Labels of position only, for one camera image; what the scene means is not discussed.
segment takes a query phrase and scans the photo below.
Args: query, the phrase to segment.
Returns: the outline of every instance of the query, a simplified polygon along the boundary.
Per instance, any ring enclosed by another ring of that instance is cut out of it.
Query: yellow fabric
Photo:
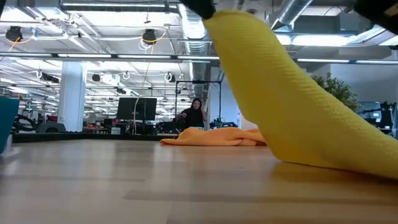
[[[220,128],[211,131],[188,128],[177,139],[163,139],[160,143],[178,146],[264,146],[266,144],[258,129],[243,131],[239,128]]]
[[[205,26],[239,108],[277,158],[398,179],[398,141],[304,75],[262,21],[220,11]]]

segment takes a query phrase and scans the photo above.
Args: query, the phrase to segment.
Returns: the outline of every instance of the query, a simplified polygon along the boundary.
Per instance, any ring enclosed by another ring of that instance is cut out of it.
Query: ceiling light
[[[14,93],[22,93],[22,94],[27,94],[28,93],[28,91],[26,91],[24,89],[21,89],[21,88],[18,88],[18,87],[10,86],[8,88],[10,89],[10,91],[12,91]]]
[[[398,36],[395,36],[383,43],[380,44],[381,46],[395,46],[398,45]]]
[[[9,79],[7,79],[7,78],[0,78],[0,82],[6,82],[6,83],[15,84],[15,82],[14,82],[14,81],[12,81],[12,80],[9,80]]]
[[[164,7],[164,4],[134,4],[134,3],[63,3],[62,6],[97,6],[97,7]]]
[[[51,54],[45,53],[1,52],[0,55],[5,57],[51,57]]]
[[[363,65],[398,65],[398,60],[357,60],[356,63]]]
[[[58,54],[59,57],[110,58],[108,54]]]
[[[57,105],[56,103],[52,103],[52,102],[49,102],[49,101],[45,101],[44,103],[46,103],[46,104],[48,104],[48,105],[53,105],[53,106],[56,106],[56,105]]]
[[[178,59],[181,60],[219,60],[219,56],[177,56]]]
[[[276,38],[278,38],[282,45],[290,45],[292,43],[292,39],[289,35],[276,35]]]
[[[298,58],[298,62],[317,62],[317,63],[348,63],[349,60],[338,59],[314,59],[314,58]]]
[[[136,59],[171,59],[168,55],[118,55],[119,58],[136,58]]]
[[[349,37],[340,35],[298,35],[293,38],[292,45],[340,47],[349,42]]]

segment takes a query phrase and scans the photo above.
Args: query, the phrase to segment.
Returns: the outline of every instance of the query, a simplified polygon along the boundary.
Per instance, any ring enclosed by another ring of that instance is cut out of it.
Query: woman
[[[201,100],[198,98],[192,101],[191,107],[185,109],[178,115],[185,120],[185,128],[205,127],[204,121],[207,121],[207,115],[201,107]]]

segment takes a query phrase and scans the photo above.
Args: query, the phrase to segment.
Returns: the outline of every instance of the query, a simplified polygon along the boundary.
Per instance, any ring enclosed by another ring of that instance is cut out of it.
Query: black monitor
[[[112,126],[112,119],[105,118],[104,119],[104,126]]]
[[[137,98],[120,98],[117,119],[134,119],[134,105]],[[154,121],[156,98],[140,98],[136,108],[136,120]]]

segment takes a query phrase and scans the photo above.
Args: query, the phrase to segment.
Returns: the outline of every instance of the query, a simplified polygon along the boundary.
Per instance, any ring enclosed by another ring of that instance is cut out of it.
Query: wooden table
[[[279,162],[266,147],[15,144],[2,224],[398,223],[398,184]]]

